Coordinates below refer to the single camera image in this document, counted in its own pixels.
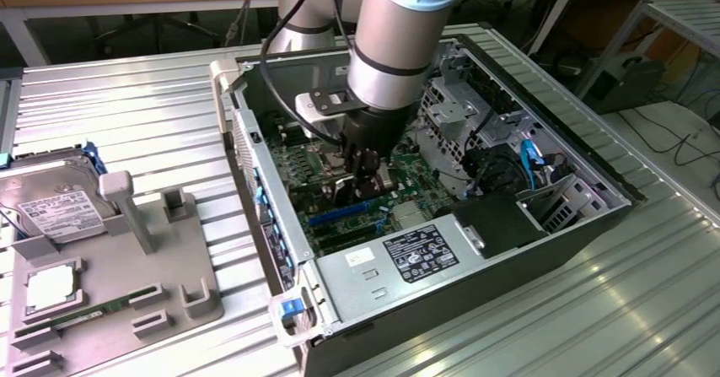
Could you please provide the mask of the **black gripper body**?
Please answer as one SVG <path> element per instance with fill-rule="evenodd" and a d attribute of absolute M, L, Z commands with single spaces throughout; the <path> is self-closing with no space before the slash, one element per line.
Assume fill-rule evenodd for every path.
<path fill-rule="evenodd" d="M 345 114 L 341 130 L 341 150 L 345 159 L 356 151 L 369 149 L 380 158 L 388 158 L 405 132 L 413 107 L 380 110 L 370 107 Z"/>

